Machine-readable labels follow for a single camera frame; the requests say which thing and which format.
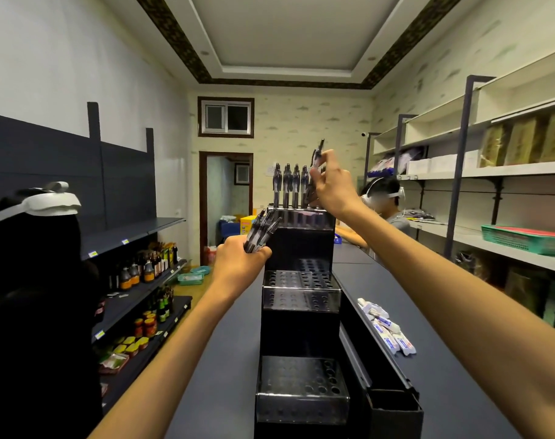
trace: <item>doorway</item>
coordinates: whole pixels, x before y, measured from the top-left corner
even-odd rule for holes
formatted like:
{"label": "doorway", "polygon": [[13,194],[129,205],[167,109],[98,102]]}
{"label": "doorway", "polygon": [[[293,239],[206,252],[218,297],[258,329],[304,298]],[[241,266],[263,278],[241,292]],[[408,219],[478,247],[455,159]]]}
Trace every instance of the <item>doorway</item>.
{"label": "doorway", "polygon": [[199,203],[200,265],[208,265],[206,247],[238,234],[239,219],[253,213],[253,154],[200,151]]}

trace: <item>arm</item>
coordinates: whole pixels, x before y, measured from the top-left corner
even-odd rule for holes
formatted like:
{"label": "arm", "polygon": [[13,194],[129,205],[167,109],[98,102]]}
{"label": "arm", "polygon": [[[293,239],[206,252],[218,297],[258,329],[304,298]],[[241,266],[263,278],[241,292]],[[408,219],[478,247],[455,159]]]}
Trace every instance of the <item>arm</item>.
{"label": "arm", "polygon": [[[218,247],[213,280],[206,294],[89,439],[164,437],[216,325],[271,255],[267,247],[246,254],[243,250],[246,238],[229,237]],[[138,403],[146,394],[156,397]]]}
{"label": "arm", "polygon": [[311,171],[321,204],[351,226],[524,437],[555,438],[555,330],[364,206],[332,151]]}
{"label": "arm", "polygon": [[361,248],[369,248],[369,246],[367,246],[367,242],[365,242],[362,237],[351,228],[344,228],[337,225],[335,232],[349,243],[361,246]]}

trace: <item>tan floor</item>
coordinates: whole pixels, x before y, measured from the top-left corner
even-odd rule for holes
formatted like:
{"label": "tan floor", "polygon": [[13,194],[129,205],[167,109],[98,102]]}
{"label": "tan floor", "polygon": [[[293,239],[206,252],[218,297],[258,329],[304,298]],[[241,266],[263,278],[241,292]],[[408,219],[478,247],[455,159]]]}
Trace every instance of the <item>tan floor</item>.
{"label": "tan floor", "polygon": [[200,299],[208,289],[208,285],[210,284],[212,275],[213,275],[213,272],[211,271],[210,274],[207,274],[206,276],[204,276],[204,281],[202,282],[201,285],[189,285],[189,286],[175,285],[174,295],[189,295],[192,297],[192,306],[190,307],[190,310],[186,311],[186,313],[182,316],[182,319],[180,320],[179,324],[176,325],[177,327],[179,327],[184,323],[184,321],[186,320],[186,317],[188,317],[188,315],[192,312],[194,307],[198,304],[198,302],[200,301]]}

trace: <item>door frame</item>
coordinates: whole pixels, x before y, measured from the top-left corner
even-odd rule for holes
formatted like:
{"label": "door frame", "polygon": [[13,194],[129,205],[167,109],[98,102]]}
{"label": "door frame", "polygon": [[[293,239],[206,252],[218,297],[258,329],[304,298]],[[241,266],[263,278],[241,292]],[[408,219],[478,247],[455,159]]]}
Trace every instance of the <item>door frame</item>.
{"label": "door frame", "polygon": [[249,215],[253,213],[253,153],[251,152],[211,152],[199,151],[199,221],[200,221],[200,265],[208,265],[204,247],[208,244],[208,193],[207,193],[207,159],[208,157],[249,157]]}

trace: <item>gray shirt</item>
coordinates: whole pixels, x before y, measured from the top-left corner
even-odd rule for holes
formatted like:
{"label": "gray shirt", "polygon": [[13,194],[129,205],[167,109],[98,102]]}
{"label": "gray shirt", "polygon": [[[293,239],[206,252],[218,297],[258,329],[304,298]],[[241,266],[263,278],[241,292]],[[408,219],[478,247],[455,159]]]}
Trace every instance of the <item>gray shirt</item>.
{"label": "gray shirt", "polygon": [[[401,232],[411,236],[410,234],[410,222],[403,216],[403,212],[399,212],[397,214],[392,215],[390,218],[386,219],[389,223],[391,223],[394,227],[398,228]],[[377,256],[373,252],[372,249],[367,250],[369,256],[373,257],[375,260],[378,261]]]}

